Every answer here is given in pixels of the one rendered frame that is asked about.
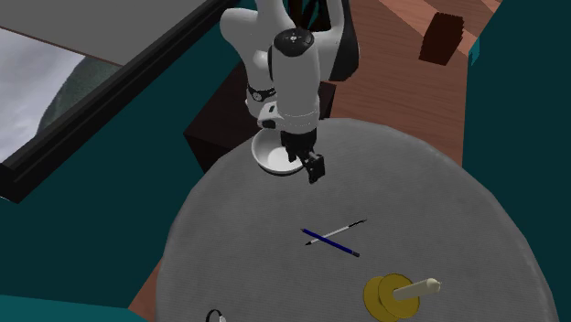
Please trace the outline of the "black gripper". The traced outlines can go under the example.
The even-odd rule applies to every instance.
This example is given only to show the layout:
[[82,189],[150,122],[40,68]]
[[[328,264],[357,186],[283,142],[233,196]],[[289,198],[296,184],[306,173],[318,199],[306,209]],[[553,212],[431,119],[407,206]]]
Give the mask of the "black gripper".
[[324,156],[312,152],[317,141],[316,128],[304,134],[290,134],[289,132],[281,131],[280,139],[282,146],[288,153],[290,162],[295,162],[298,159],[297,153],[306,151],[302,153],[301,161],[307,171],[310,184],[316,183],[325,175]]

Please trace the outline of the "white bowl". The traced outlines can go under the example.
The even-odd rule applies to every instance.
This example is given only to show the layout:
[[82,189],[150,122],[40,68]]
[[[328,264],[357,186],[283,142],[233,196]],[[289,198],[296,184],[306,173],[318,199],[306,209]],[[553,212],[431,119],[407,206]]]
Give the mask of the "white bowl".
[[299,158],[294,162],[289,161],[280,132],[276,130],[261,129],[253,137],[251,151],[257,164],[274,175],[290,175],[303,167]]

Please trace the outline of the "white and black pen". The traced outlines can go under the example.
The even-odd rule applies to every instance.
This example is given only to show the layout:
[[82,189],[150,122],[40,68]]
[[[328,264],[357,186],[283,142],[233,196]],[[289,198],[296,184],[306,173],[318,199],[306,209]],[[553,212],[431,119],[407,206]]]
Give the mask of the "white and black pen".
[[[346,230],[348,230],[348,229],[350,229],[350,228],[352,228],[352,227],[354,227],[354,226],[357,226],[357,225],[359,225],[359,224],[362,224],[362,223],[364,223],[364,222],[366,222],[366,221],[367,221],[367,219],[355,221],[355,222],[353,222],[352,224],[349,224],[349,225],[347,225],[347,226],[344,226],[344,227],[342,227],[342,228],[340,228],[340,229],[337,229],[337,230],[335,230],[335,231],[328,232],[328,233],[326,233],[326,234],[324,234],[324,235],[320,235],[320,237],[328,238],[328,237],[330,237],[330,236],[333,236],[333,235],[339,234],[339,233],[341,233],[341,232],[343,232],[343,231],[346,231]],[[313,239],[313,240],[311,240],[311,241],[306,242],[305,245],[312,245],[312,244],[314,244],[314,243],[316,243],[316,242],[321,242],[321,239],[315,238],[315,239]]]

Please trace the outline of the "blue pen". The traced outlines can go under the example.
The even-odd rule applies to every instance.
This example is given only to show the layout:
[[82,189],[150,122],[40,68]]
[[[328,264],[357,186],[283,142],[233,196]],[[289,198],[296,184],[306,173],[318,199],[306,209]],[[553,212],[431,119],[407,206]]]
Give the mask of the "blue pen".
[[335,248],[337,248],[337,249],[339,249],[339,250],[341,250],[341,251],[343,251],[343,252],[346,252],[346,253],[348,253],[348,254],[351,254],[351,255],[353,255],[353,256],[355,256],[355,257],[360,257],[360,256],[361,256],[358,252],[353,251],[352,249],[350,249],[350,248],[348,248],[348,247],[345,247],[345,246],[343,246],[343,245],[341,245],[341,244],[339,244],[339,243],[336,243],[336,242],[330,240],[330,239],[327,238],[327,237],[318,235],[318,234],[316,234],[316,233],[313,232],[313,231],[310,231],[310,230],[308,230],[308,229],[300,229],[300,230],[301,230],[302,232],[304,232],[306,235],[311,236],[311,237],[313,237],[314,239],[317,239],[318,241],[324,242],[324,243],[326,243],[326,244],[328,244],[328,245],[330,245],[330,246],[332,246],[332,247],[335,247]]

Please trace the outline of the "round grey table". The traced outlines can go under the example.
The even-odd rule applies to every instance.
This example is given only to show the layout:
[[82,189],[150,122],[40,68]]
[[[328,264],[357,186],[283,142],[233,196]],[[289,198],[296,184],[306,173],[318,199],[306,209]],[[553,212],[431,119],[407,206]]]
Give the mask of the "round grey table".
[[[376,276],[435,278],[410,322],[559,322],[527,240],[493,195],[408,134],[330,118],[316,151],[326,173],[276,177],[243,143],[190,191],[157,278],[156,322],[375,322]],[[324,235],[355,257],[300,229]]]

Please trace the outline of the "yellow candle holder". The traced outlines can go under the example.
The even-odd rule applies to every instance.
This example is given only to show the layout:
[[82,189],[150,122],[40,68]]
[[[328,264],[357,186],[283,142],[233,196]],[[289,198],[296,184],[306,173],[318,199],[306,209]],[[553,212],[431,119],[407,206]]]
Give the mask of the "yellow candle holder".
[[413,317],[420,307],[419,297],[396,300],[393,296],[395,290],[412,284],[402,274],[373,277],[363,288],[363,303],[369,314],[379,322],[399,322],[400,319]]

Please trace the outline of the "cream candle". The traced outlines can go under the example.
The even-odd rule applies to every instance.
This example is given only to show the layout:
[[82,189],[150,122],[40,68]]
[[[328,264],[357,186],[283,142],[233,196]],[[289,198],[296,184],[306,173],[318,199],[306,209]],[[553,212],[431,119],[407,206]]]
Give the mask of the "cream candle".
[[427,278],[423,281],[395,289],[393,298],[397,301],[403,301],[424,295],[432,295],[438,293],[440,288],[441,283],[437,279]]

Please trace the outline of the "dark brown box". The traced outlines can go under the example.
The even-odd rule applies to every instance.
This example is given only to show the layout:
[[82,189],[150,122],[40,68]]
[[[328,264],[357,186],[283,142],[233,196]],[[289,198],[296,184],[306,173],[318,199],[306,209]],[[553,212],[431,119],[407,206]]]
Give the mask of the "dark brown box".
[[436,12],[423,38],[419,59],[446,66],[463,38],[464,19]]

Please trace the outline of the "black framed wall picture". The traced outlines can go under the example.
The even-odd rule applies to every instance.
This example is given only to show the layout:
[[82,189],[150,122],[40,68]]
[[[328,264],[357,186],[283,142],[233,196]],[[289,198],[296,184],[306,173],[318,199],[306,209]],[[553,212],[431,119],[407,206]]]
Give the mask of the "black framed wall picture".
[[26,198],[239,0],[0,0],[0,197]]

